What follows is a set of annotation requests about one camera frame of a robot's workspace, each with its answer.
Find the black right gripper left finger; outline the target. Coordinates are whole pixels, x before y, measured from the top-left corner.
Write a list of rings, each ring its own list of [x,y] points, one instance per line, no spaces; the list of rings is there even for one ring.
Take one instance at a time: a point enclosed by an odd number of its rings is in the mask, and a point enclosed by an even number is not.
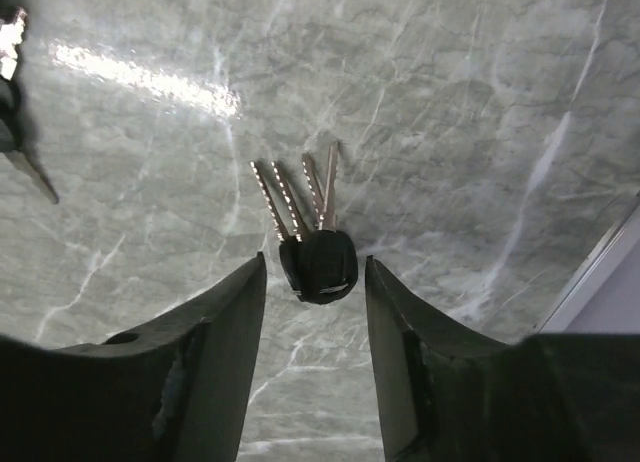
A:
[[[233,461],[266,301],[266,264],[100,344],[1,340],[5,461]]]

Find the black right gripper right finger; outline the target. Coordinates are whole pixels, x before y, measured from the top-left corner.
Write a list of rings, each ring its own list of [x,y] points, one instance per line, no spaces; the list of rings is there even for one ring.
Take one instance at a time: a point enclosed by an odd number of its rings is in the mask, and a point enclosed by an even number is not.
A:
[[[389,461],[635,461],[639,339],[536,334],[509,345],[365,267],[369,344]]]

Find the orange padlock with keys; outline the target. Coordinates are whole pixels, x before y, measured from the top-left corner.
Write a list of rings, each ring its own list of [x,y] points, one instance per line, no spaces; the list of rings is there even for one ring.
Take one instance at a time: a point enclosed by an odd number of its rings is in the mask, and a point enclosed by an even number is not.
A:
[[[26,174],[52,204],[58,204],[59,196],[49,177],[29,153],[20,115],[22,93],[16,73],[18,47],[24,40],[27,17],[26,10],[17,6],[9,18],[1,19],[1,154],[15,169]]]

